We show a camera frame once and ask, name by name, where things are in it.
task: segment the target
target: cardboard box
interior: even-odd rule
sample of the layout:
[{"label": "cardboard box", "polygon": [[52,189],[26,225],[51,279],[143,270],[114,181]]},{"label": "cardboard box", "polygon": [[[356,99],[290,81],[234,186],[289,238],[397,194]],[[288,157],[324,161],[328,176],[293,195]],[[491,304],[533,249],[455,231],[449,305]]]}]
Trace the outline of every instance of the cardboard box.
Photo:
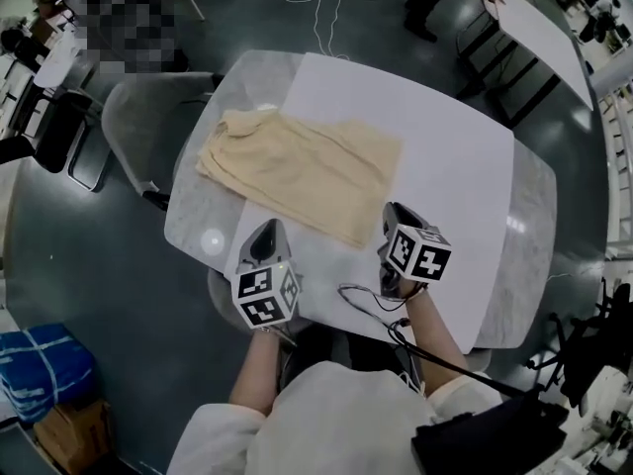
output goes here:
[{"label": "cardboard box", "polygon": [[70,475],[81,473],[112,451],[110,406],[98,400],[85,407],[56,405],[34,424],[40,445]]}]

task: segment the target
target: chair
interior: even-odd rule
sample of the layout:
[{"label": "chair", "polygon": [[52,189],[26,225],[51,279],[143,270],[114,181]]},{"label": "chair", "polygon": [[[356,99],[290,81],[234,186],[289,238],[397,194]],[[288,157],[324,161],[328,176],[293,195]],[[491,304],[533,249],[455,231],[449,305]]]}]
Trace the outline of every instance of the chair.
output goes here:
[{"label": "chair", "polygon": [[550,315],[550,321],[556,324],[560,343],[559,352],[541,364],[527,361],[526,367],[540,370],[556,364],[556,368],[545,387],[548,390],[560,382],[563,369],[565,382],[561,393],[570,400],[570,405],[579,405],[599,372],[604,366],[611,366],[631,376],[633,358],[633,340],[630,330],[633,327],[633,303],[629,303],[631,286],[620,285],[610,298],[606,295],[606,282],[602,279],[603,299],[598,304],[599,313],[588,320],[572,319],[574,330],[565,338],[563,325],[556,314]]},{"label": "chair", "polygon": [[[38,126],[37,145],[33,148],[24,131],[41,100],[48,100],[49,107]],[[68,91],[48,97],[42,89],[30,90],[21,99],[9,123],[9,128],[16,135],[0,141],[0,163],[32,156],[44,169],[55,174],[61,172],[68,162],[68,177],[86,190],[94,191],[103,178],[105,162],[93,185],[83,183],[72,174],[81,144],[90,128],[88,118],[93,117],[90,111],[92,104],[92,99],[80,93]]]},{"label": "chair", "polygon": [[169,195],[152,181],[149,160],[161,127],[178,105],[212,93],[221,80],[208,72],[139,74],[115,86],[106,100],[106,140],[138,195],[163,211]]}]

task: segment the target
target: gray floor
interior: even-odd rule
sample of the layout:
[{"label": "gray floor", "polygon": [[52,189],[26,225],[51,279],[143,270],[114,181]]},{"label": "gray floor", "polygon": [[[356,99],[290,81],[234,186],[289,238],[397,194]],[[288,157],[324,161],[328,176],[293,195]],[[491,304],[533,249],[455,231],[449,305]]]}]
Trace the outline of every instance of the gray floor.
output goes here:
[{"label": "gray floor", "polygon": [[[183,19],[181,40],[196,70],[227,71],[247,49],[317,51],[314,4],[284,0],[197,0],[208,20]],[[406,0],[343,0],[335,53],[454,95],[467,81],[456,59],[455,38],[482,10],[480,0],[443,0],[429,27],[438,44],[402,27]],[[321,3],[322,34],[336,0]],[[567,29],[550,0],[541,9]],[[466,43],[473,27],[462,37]],[[477,62],[491,57],[483,50]],[[507,78],[526,61],[518,53]],[[497,73],[491,76],[495,80]],[[506,101],[525,100],[549,76],[531,72]],[[495,117],[484,97],[468,101]],[[202,108],[180,115],[162,156],[162,176]],[[604,255],[607,176],[598,111],[592,114],[559,86],[518,128],[516,138],[555,170],[558,229],[552,279],[525,344],[494,354],[491,373],[529,385],[534,375],[519,363],[548,342],[548,312],[564,318],[591,311]],[[94,132],[91,146],[98,146]],[[64,175],[26,162],[17,186],[5,262],[8,303],[22,327],[65,322],[96,356],[105,396],[113,406],[118,449],[132,465],[164,472],[191,413],[226,399],[247,339],[215,313],[206,290],[206,269],[170,246],[162,235],[164,214],[143,202],[118,164],[103,189],[91,194]]]}]

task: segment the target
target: white sleeve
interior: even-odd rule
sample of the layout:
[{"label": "white sleeve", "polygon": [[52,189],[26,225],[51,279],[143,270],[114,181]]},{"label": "white sleeve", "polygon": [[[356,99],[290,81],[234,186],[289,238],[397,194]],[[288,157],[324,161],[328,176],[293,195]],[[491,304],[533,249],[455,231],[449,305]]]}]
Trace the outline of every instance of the white sleeve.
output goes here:
[{"label": "white sleeve", "polygon": [[167,475],[243,475],[246,451],[265,420],[237,405],[200,407],[178,441]]},{"label": "white sleeve", "polygon": [[431,394],[428,403],[441,419],[448,421],[462,414],[480,414],[496,407],[501,404],[501,395],[488,385],[461,375]]}]

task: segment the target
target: beige cloth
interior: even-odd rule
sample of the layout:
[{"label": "beige cloth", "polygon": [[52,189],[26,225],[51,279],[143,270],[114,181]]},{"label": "beige cloth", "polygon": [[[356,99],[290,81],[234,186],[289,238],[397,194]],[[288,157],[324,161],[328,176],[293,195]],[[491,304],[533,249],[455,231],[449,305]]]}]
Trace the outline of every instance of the beige cloth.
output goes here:
[{"label": "beige cloth", "polygon": [[321,125],[226,111],[197,169],[273,211],[357,247],[371,238],[401,142],[356,121]]}]

